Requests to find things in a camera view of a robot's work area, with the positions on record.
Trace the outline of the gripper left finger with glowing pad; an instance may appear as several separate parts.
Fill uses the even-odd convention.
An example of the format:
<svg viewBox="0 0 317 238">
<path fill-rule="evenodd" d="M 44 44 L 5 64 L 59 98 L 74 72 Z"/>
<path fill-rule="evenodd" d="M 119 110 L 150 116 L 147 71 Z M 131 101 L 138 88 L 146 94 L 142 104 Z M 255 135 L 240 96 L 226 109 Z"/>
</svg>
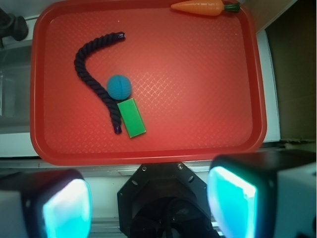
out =
<svg viewBox="0 0 317 238">
<path fill-rule="evenodd" d="M 87 238 L 91 222 L 90 187 L 75 169 L 0 179 L 2 238 Z"/>
</svg>

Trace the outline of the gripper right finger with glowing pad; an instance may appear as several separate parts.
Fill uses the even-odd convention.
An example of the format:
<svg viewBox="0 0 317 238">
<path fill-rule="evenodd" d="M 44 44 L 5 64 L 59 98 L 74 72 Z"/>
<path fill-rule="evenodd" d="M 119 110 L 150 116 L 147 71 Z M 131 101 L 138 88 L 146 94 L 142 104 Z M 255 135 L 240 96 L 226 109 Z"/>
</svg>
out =
<svg viewBox="0 0 317 238">
<path fill-rule="evenodd" d="M 210 211 L 226 238 L 314 238 L 317 155 L 273 150 L 219 155 L 210 166 Z"/>
</svg>

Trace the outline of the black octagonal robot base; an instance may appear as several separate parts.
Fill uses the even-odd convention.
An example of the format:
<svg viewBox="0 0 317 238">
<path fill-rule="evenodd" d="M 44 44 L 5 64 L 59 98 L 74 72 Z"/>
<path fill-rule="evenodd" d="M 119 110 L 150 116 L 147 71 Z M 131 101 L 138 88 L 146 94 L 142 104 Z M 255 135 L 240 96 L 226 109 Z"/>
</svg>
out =
<svg viewBox="0 0 317 238">
<path fill-rule="evenodd" d="M 117 193 L 128 238 L 218 238 L 207 184 L 183 163 L 142 164 Z"/>
</svg>

